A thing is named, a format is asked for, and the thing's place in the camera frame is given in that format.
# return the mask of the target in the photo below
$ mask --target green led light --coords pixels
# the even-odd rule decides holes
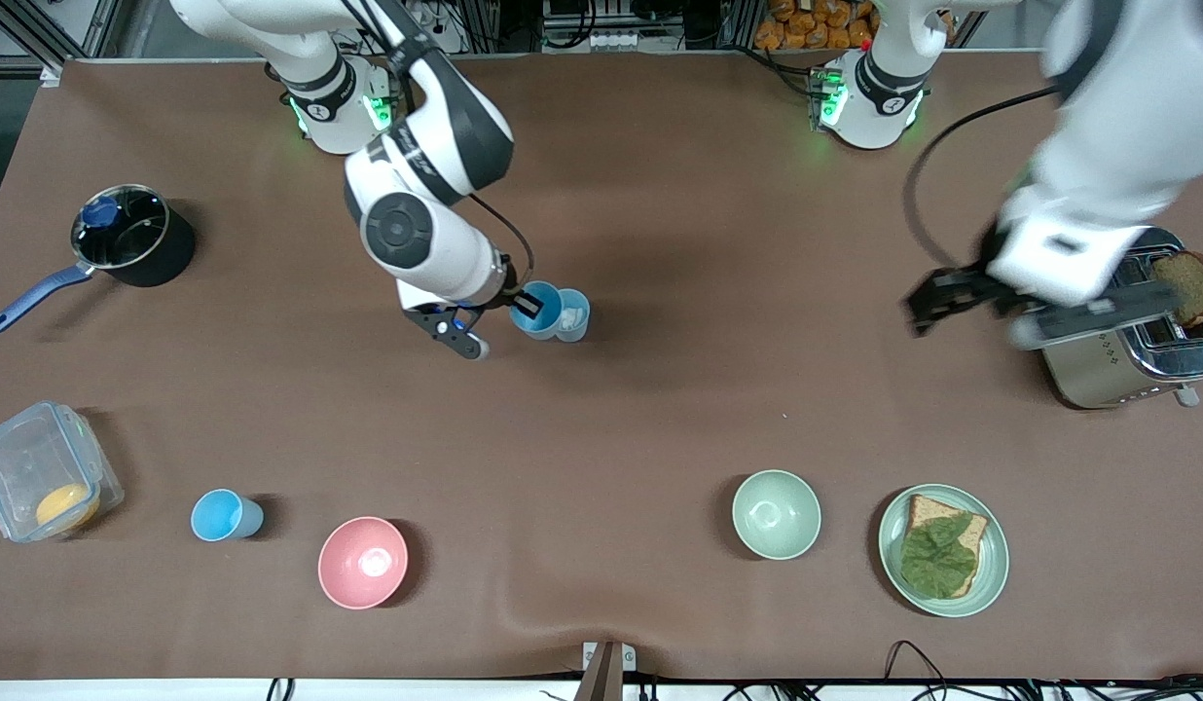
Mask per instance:
[[[308,133],[308,123],[304,123],[303,112],[298,111],[298,105],[296,105],[294,100],[290,101],[290,108],[294,109],[294,115],[298,119],[298,131]]]
[[[385,100],[365,97],[365,107],[369,112],[372,125],[375,125],[375,129],[385,131],[393,124],[393,115],[390,114],[390,107],[385,103]]]
[[[909,105],[909,119],[905,120],[905,129],[908,129],[917,120],[917,106],[921,103],[921,96],[925,91],[918,91],[917,97],[913,99],[913,103]]]
[[[823,103],[823,124],[836,125],[846,102],[848,102],[848,85],[841,84],[836,94]]]

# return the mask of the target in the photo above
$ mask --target bread slice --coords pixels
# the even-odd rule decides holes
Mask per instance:
[[[913,500],[909,501],[909,529],[924,524],[928,519],[941,519],[944,516],[956,516],[962,515],[964,509],[956,509],[956,506],[949,506],[943,501],[935,501],[930,497],[921,497],[920,494],[914,494]],[[964,545],[976,559],[979,559],[979,548],[983,545],[983,531],[986,529],[986,524],[990,523],[986,516],[974,515],[974,518],[970,522],[970,528],[966,528],[966,533],[961,533],[961,537],[956,539],[959,545]],[[966,578],[966,583],[961,586],[960,589],[954,592],[948,599],[961,599],[965,594],[970,593],[970,587],[974,584],[974,576],[978,576],[978,568],[971,572],[970,578]]]
[[[1203,323],[1203,254],[1181,251],[1150,263],[1155,279],[1171,284],[1180,296],[1180,307],[1174,310],[1177,323]]]

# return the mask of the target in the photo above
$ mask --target green bowl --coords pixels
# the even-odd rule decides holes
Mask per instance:
[[[805,554],[823,529],[823,506],[796,475],[765,470],[748,475],[731,501],[731,523],[743,545],[770,560]]]
[[[900,546],[905,542],[905,530],[909,523],[909,501],[914,494],[920,494],[944,503],[949,506],[965,509],[976,515],[984,515],[989,519],[983,540],[978,549],[978,574],[970,590],[961,599],[930,599],[918,594],[912,586],[905,583],[905,577],[900,575]],[[883,562],[883,569],[890,577],[891,584],[905,599],[909,600],[923,612],[935,613],[937,617],[971,617],[990,606],[998,599],[1007,583],[1007,539],[1003,537],[1003,529],[998,528],[998,519],[978,498],[967,493],[962,488],[949,487],[947,483],[923,483],[919,487],[906,488],[899,497],[891,500],[890,506],[883,513],[883,519],[878,523],[878,557]]]

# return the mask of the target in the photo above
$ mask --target black cable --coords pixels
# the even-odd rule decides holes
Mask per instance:
[[[909,172],[905,177],[905,218],[908,219],[909,231],[913,232],[913,239],[921,246],[923,251],[926,251],[932,259],[936,260],[941,266],[949,268],[959,267],[952,254],[944,251],[944,249],[936,243],[936,240],[930,236],[930,231],[926,231],[925,222],[921,221],[921,212],[917,206],[917,182],[918,177],[921,177],[921,170],[925,168],[925,164],[930,160],[930,154],[943,143],[943,139],[952,135],[952,132],[961,129],[964,125],[970,124],[972,120],[980,119],[980,117],[992,115],[995,112],[1001,109],[1007,109],[1009,107],[1015,107],[1023,102],[1029,102],[1037,100],[1038,97],[1047,97],[1048,95],[1055,94],[1056,89],[1054,85],[1048,85],[1043,89],[1036,89],[1033,93],[1026,93],[1025,95],[1018,95],[1017,97],[1011,97],[1003,100],[1002,102],[996,102],[982,109],[972,111],[967,115],[962,115],[959,120],[948,125],[935,138],[926,143],[921,153],[918,154],[917,159],[913,160],[913,165],[909,166]]]
[[[369,19],[369,25],[371,25],[369,31],[375,31],[375,35],[379,36],[378,43],[380,44],[380,48],[383,48],[385,53],[392,54],[393,40],[390,38],[390,35],[385,31],[385,25],[383,25],[383,23],[380,23],[380,19],[375,17],[375,10],[372,8],[372,0],[360,0],[360,1],[365,4],[365,13]]]
[[[481,34],[481,32],[478,32],[478,31],[472,31],[472,24],[468,23],[468,22],[466,22],[466,19],[463,18],[463,14],[460,14],[458,7],[456,7],[455,5],[450,5],[449,2],[443,2],[443,5],[446,5],[446,16],[450,17],[450,18],[454,18],[455,22],[458,23],[458,26],[462,28],[462,30],[467,32],[467,37],[469,40],[472,40],[472,52],[474,54],[479,54],[480,53],[480,52],[476,52],[476,46],[481,46],[481,40],[486,40],[487,41],[486,53],[493,52],[493,49],[496,48],[496,46],[498,43],[498,40],[496,40],[492,36],[486,36],[485,34]]]
[[[692,37],[692,41],[707,41],[707,40],[710,40],[710,38],[713,38],[713,40],[717,40],[717,37],[718,37],[718,32],[721,32],[721,31],[722,31],[722,26],[719,26],[719,28],[717,28],[716,30],[713,30],[713,32],[712,32],[712,34],[707,34],[707,35],[705,35],[705,36],[694,36],[694,37]],[[680,48],[681,46],[683,46],[683,40],[686,40],[686,38],[687,38],[687,31],[685,31],[685,32],[683,32],[683,34],[681,35],[681,40],[676,41],[676,43],[675,43],[675,49],[676,49],[676,52],[678,52],[678,48]]]
[[[1098,699],[1098,701],[1113,701],[1112,697],[1104,696],[1103,691],[1100,691],[1100,689],[1096,689],[1095,687],[1091,687],[1091,684],[1081,683],[1081,688],[1085,688],[1086,689],[1086,694],[1090,694],[1091,696],[1095,696],[1096,699]]]
[[[729,43],[727,46],[721,46],[721,48],[730,49],[730,52],[739,52],[741,54],[745,54],[745,57],[753,59],[753,61],[758,61],[759,64],[761,64],[761,66],[766,66],[768,69],[774,71],[775,75],[778,76],[778,79],[783,81],[783,84],[786,84],[788,89],[790,89],[794,94],[801,95],[802,97],[831,97],[830,93],[814,93],[811,89],[801,88],[800,84],[794,84],[793,79],[789,79],[788,77],[789,75],[807,76],[810,75],[810,71],[812,69],[820,66],[820,64],[814,64],[814,66],[807,66],[801,69],[798,66],[788,66],[786,64],[780,64],[778,61],[776,61],[776,59],[772,59],[770,57],[769,52],[766,52],[766,57],[763,57],[761,54],[753,52],[753,49],[748,48],[747,46]]]
[[[788,696],[789,701],[819,701],[818,691],[823,689],[823,684],[810,688],[804,682],[774,682],[770,687],[783,696]]]
[[[398,89],[401,89],[402,96],[407,101],[407,114],[410,114],[410,112],[415,111],[415,95],[410,93],[409,76],[398,77]]]
[[[959,691],[959,693],[962,693],[962,694],[967,694],[970,696],[977,696],[978,699],[985,699],[986,701],[1012,701],[1012,699],[1015,699],[1015,697],[1019,696],[1018,694],[1012,694],[1012,691],[1011,691],[1012,699],[1011,697],[1003,697],[1003,696],[991,696],[990,694],[984,694],[982,691],[976,691],[972,688],[958,687],[958,684],[955,684],[955,683],[946,684],[946,687],[943,687],[943,689],[952,689],[952,691]],[[926,696],[931,696],[936,691],[940,691],[940,688],[928,688],[925,691],[918,694],[913,699],[909,699],[909,701],[921,701],[923,699],[925,699]]]
[[[753,696],[748,696],[748,691],[745,691],[745,688],[746,687],[733,688],[730,694],[727,694],[727,696],[722,697],[722,701],[731,701],[731,697],[734,697],[736,694],[743,696],[745,701],[753,701]]]
[[[588,30],[585,30],[583,28],[583,20],[586,18],[591,18],[588,20]],[[553,43],[553,41],[543,36],[543,38],[540,38],[540,43],[544,43],[550,48],[576,48],[576,46],[583,43],[583,41],[587,40],[589,35],[593,34],[593,28],[595,28],[597,25],[598,25],[597,0],[588,0],[588,5],[583,5],[583,7],[580,8],[580,26],[576,28],[575,36],[571,37],[570,41],[568,41],[567,43]]]
[[[365,46],[369,51],[369,54],[372,54],[372,57],[378,57],[380,52],[375,49],[375,46],[372,46],[372,32],[367,31],[366,28],[362,28],[361,30],[357,31],[360,34],[360,38],[365,41]]]
[[[268,683],[268,694],[263,697],[263,701],[273,701],[273,691],[277,691],[278,682],[282,682],[282,678],[273,678]],[[294,696],[294,678],[286,678],[286,689],[282,693],[280,701],[290,701],[291,696]]]
[[[912,642],[912,640],[896,640],[895,644],[891,644],[890,650],[887,652],[887,665],[883,666],[883,678],[884,679],[890,678],[891,667],[895,665],[895,659],[900,657],[900,649],[903,649],[905,647],[912,648],[914,653],[918,653],[918,658],[921,658],[921,661],[925,663],[926,669],[929,669],[932,673],[935,673],[937,678],[940,678],[940,685],[943,688],[943,701],[948,701],[948,679],[943,678],[943,673],[941,673],[940,666],[935,665],[935,663],[932,663],[930,658],[928,658],[925,653],[921,652],[921,648],[917,647],[917,644]],[[925,696],[925,694],[919,694],[918,696],[914,697],[913,701],[920,701],[923,696]]]
[[[525,234],[522,234],[520,227],[512,225],[511,219],[504,218],[500,212],[497,212],[497,209],[491,207],[490,203],[486,202],[485,200],[481,200],[481,197],[478,196],[476,194],[473,192],[472,195],[468,196],[472,197],[473,202],[484,207],[485,212],[493,214],[493,216],[498,219],[499,222],[504,222],[504,225],[508,226],[509,230],[511,230],[511,233],[516,236],[517,239],[520,239],[520,244],[525,248],[526,256],[528,256],[528,266],[525,269],[525,274],[520,279],[520,287],[522,287],[532,278],[532,271],[533,268],[537,267],[537,256],[535,254],[532,253],[532,244],[528,243],[528,240],[525,238]],[[654,682],[654,699],[658,699],[657,682]]]

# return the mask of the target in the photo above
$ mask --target silver toaster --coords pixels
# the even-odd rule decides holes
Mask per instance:
[[[1122,259],[1112,287],[1152,279],[1150,263],[1184,251],[1177,236],[1149,227]],[[1172,315],[1143,325],[1043,347],[1062,399],[1081,409],[1108,409],[1158,394],[1181,406],[1198,404],[1203,381],[1203,323],[1180,327]]]

